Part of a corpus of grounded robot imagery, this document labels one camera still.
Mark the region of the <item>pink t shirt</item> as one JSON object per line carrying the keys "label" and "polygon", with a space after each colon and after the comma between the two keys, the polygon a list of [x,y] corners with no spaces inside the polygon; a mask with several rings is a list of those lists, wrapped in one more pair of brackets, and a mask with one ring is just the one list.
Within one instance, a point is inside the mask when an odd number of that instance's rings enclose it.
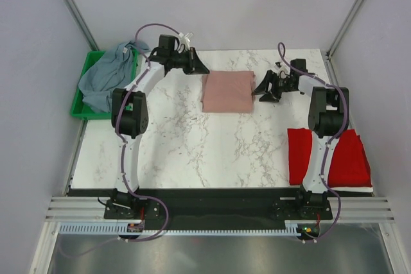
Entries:
{"label": "pink t shirt", "polygon": [[239,113],[253,111],[255,87],[253,71],[211,71],[202,77],[204,113]]}

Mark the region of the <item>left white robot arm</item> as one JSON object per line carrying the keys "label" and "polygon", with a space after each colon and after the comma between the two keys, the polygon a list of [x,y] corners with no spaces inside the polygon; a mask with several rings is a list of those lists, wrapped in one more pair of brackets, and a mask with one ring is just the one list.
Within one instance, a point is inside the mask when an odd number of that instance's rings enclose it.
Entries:
{"label": "left white robot arm", "polygon": [[139,147],[148,128],[147,96],[172,69],[186,75],[209,74],[210,70],[190,46],[192,34],[161,35],[156,48],[146,57],[141,72],[124,88],[112,94],[111,123],[121,141],[116,186],[105,206],[105,219],[143,219],[147,196],[135,197],[139,189]]}

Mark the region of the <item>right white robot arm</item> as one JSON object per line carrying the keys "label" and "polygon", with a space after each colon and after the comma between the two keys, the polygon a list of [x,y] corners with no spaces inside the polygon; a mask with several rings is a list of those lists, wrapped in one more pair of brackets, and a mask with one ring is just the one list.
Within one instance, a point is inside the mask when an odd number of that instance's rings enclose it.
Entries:
{"label": "right white robot arm", "polygon": [[253,91],[260,102],[277,103],[285,92],[310,97],[311,153],[307,172],[294,200],[275,203],[276,214],[284,219],[332,219],[328,178],[335,148],[348,127],[349,91],[328,85],[308,72],[305,59],[293,59],[289,68],[284,76],[269,69]]}

